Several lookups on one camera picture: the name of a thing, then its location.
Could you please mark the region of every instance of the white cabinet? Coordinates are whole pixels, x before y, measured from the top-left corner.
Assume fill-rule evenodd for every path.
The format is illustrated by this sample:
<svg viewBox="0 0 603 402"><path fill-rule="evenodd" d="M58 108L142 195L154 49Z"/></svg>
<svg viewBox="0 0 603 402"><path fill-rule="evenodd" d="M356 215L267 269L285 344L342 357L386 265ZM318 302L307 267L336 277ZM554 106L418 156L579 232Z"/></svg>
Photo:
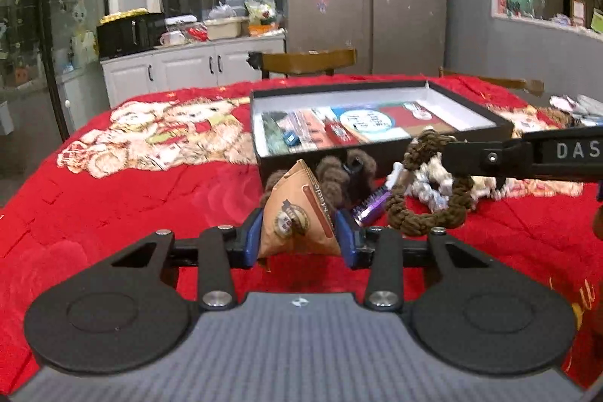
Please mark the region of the white cabinet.
<svg viewBox="0 0 603 402"><path fill-rule="evenodd" d="M112 108L131 97L162 90L153 76L153 56L150 54L111 60L103 64L103 73Z"/></svg>
<svg viewBox="0 0 603 402"><path fill-rule="evenodd" d="M281 53L283 52L283 41L250 40L245 43L216 46L219 85L224 86L242 81L260 81L262 71L253 70L247 63L249 52Z"/></svg>
<svg viewBox="0 0 603 402"><path fill-rule="evenodd" d="M218 60L213 46L153 54L153 70L168 91L218 85Z"/></svg>
<svg viewBox="0 0 603 402"><path fill-rule="evenodd" d="M282 53L284 50L282 38L236 38L168 47L105 61L103 73L109 103L114 108L141 94L259 81L262 72L253 70L247 63L248 53Z"/></svg>

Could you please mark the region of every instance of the cabinet door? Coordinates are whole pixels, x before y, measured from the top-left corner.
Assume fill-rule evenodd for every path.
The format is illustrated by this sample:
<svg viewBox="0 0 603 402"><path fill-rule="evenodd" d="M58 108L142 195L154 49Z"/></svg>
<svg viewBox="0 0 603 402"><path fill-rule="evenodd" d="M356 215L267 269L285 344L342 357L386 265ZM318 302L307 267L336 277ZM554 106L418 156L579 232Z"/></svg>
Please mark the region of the cabinet door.
<svg viewBox="0 0 603 402"><path fill-rule="evenodd" d="M166 90L218 85L218 61L213 46L185 47L153 55L153 68Z"/></svg>
<svg viewBox="0 0 603 402"><path fill-rule="evenodd" d="M103 65L109 103L114 108L126 99L158 90L153 75L153 57L115 60Z"/></svg>
<svg viewBox="0 0 603 402"><path fill-rule="evenodd" d="M247 63L249 52L282 53L283 40L248 40L218 45L218 82L219 85L241 81L260 81L262 71L253 70Z"/></svg>

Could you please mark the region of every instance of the metal screw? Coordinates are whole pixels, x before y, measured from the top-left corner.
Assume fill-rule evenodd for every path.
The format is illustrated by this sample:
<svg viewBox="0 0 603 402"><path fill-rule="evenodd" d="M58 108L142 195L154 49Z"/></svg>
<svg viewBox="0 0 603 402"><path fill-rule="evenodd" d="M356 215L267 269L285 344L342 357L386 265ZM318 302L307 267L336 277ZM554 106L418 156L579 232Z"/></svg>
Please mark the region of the metal screw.
<svg viewBox="0 0 603 402"><path fill-rule="evenodd" d="M203 295L203 303L210 307L225 307L232 302L232 296L222 290L214 290Z"/></svg>
<svg viewBox="0 0 603 402"><path fill-rule="evenodd" d="M369 302L375 307L391 307L392 305L396 305L398 303L398 295L396 295L394 292L380 290L371 293Z"/></svg>

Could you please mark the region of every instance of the countertop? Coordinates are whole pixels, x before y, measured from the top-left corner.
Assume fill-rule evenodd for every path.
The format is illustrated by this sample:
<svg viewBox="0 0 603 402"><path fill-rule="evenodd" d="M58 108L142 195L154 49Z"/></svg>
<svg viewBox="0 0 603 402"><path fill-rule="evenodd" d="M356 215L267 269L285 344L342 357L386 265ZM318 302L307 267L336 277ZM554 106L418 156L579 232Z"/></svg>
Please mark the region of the countertop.
<svg viewBox="0 0 603 402"><path fill-rule="evenodd" d="M179 50L187 50L191 48L198 47L211 47L211 46L220 46L220 45L228 45L233 43L245 43L249 41L260 41L260 40L284 40L285 33L279 33L278 35L269 35L269 36L261 36L261 37L239 37L239 38L224 38L223 40L214 40L214 41L197 41L192 43L185 43L184 45L175 45L168 47L155 47L152 50L147 50L146 52L140 53L132 53L131 55L123 55L121 57L110 58L106 60L101 60L101 64L110 64L112 62L124 61L124 60L134 60L140 57L148 57L154 53L168 53L168 52L178 52Z"/></svg>

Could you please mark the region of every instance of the black microwave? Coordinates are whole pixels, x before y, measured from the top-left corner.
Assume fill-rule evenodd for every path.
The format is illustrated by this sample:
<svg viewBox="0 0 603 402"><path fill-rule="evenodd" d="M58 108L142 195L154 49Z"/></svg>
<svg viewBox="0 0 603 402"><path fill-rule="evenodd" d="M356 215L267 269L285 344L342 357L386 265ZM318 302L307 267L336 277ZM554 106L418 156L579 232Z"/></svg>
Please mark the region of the black microwave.
<svg viewBox="0 0 603 402"><path fill-rule="evenodd" d="M152 50L166 32L165 14L147 13L108 21L96 28L101 60Z"/></svg>

